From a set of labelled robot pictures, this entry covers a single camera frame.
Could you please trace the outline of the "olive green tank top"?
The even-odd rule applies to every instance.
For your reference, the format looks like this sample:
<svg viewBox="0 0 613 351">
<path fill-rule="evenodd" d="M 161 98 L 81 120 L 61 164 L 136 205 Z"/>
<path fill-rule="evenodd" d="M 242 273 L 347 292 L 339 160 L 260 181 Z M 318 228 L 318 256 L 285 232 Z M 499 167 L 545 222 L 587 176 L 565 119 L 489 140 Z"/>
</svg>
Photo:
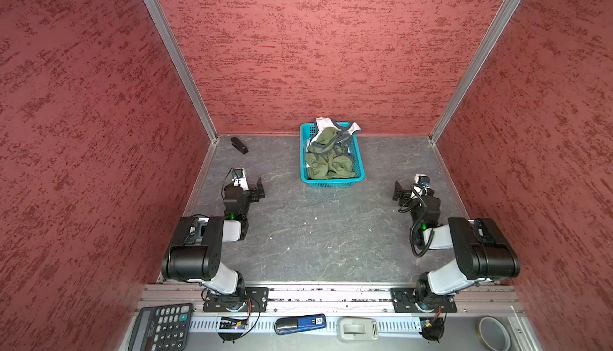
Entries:
<svg viewBox="0 0 613 351">
<path fill-rule="evenodd" d="M 311 180 L 354 179 L 354 159 L 350 153 L 351 134 L 335 127 L 319 131 L 306 147 L 305 162 Z"/>
</svg>

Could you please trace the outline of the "teal plastic basket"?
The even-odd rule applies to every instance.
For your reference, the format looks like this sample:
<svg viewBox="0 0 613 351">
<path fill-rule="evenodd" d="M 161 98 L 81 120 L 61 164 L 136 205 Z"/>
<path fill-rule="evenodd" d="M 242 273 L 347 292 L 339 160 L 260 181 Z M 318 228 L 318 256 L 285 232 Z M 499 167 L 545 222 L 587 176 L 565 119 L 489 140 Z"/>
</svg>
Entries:
<svg viewBox="0 0 613 351">
<path fill-rule="evenodd" d="M 340 122 L 344 126 L 348 126 L 347 122 Z M 365 170 L 362 163 L 361 152 L 357 139 L 358 133 L 351 136 L 350 153 L 354 159 L 354 171 L 356 177 L 354 179 L 343 180 L 311 180 L 307 175 L 307 166 L 305 162 L 306 149 L 309 141 L 315 134 L 314 121 L 311 123 L 302 124 L 300 127 L 300 163 L 301 163 L 301 179 L 311 188 L 350 188 L 356 183 L 361 182 L 365 178 Z"/>
</svg>

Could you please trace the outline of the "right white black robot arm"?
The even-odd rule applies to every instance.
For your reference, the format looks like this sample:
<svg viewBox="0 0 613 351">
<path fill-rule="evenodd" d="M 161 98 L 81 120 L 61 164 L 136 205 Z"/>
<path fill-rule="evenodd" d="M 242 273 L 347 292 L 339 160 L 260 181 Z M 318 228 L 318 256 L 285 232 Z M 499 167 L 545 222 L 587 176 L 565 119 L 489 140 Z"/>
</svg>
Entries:
<svg viewBox="0 0 613 351">
<path fill-rule="evenodd" d="M 415 257 L 439 250 L 454 253 L 454 260 L 445 266 L 422 273 L 414 287 L 390 290 L 396 313 L 456 313 L 459 292 L 520 274 L 520 260 L 493 220 L 450 217 L 446 224 L 439 223 L 441 200 L 426 175 L 419 175 L 407 188 L 395 182 L 393 200 L 398 211 L 412 219 L 410 250 Z"/>
</svg>

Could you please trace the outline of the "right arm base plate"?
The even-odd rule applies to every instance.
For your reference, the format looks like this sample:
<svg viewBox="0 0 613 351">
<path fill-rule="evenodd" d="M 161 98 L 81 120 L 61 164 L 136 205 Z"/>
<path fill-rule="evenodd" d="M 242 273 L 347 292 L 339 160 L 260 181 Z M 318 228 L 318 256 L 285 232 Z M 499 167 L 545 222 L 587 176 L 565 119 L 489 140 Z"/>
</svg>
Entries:
<svg viewBox="0 0 613 351">
<path fill-rule="evenodd" d="M 413 287 L 390 289 L 396 314 L 456 314 L 458 308 L 451 295 L 436 295 Z"/>
</svg>

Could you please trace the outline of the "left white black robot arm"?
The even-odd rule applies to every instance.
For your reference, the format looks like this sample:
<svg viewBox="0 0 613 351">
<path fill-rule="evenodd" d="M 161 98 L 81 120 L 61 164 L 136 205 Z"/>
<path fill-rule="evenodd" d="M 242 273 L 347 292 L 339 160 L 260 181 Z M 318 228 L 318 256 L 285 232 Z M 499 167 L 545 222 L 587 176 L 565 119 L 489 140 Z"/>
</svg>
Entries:
<svg viewBox="0 0 613 351">
<path fill-rule="evenodd" d="M 225 243 L 243 241 L 248 232 L 248 211 L 265 198 L 263 180 L 244 188 L 233 180 L 223 186 L 224 215 L 191 215 L 180 219 L 161 262 L 164 279 L 195 283 L 212 293 L 212 301 L 227 311 L 252 307 L 244 277 L 221 261 Z"/>
</svg>

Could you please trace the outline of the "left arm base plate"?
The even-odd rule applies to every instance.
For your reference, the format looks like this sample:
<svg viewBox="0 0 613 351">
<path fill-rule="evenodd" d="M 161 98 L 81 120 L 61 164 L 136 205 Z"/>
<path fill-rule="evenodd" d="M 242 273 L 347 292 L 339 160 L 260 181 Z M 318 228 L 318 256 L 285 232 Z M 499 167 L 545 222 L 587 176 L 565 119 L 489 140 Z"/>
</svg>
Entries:
<svg viewBox="0 0 613 351">
<path fill-rule="evenodd" d="M 266 287 L 246 287 L 234 295 L 222 295 L 211 290 L 204 297 L 202 311 L 205 313 L 248 314 L 265 312 L 268 305 L 269 289 Z"/>
</svg>

